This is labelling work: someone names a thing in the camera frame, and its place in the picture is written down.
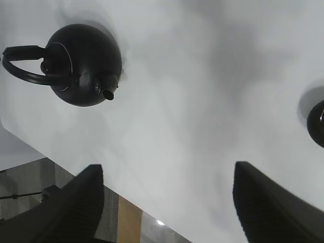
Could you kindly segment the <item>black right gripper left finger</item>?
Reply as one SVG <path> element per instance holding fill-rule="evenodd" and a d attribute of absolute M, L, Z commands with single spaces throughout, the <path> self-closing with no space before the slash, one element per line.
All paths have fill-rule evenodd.
<path fill-rule="evenodd" d="M 44 202 L 1 225 L 1 242 L 99 242 L 103 170 L 89 165 Z"/>

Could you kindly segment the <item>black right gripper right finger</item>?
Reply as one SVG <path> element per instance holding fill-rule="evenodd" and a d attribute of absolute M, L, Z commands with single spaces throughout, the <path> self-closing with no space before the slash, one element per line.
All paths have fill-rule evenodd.
<path fill-rule="evenodd" d="M 248 242 L 323 242 L 323 211 L 247 161 L 235 164 L 233 203 Z"/>

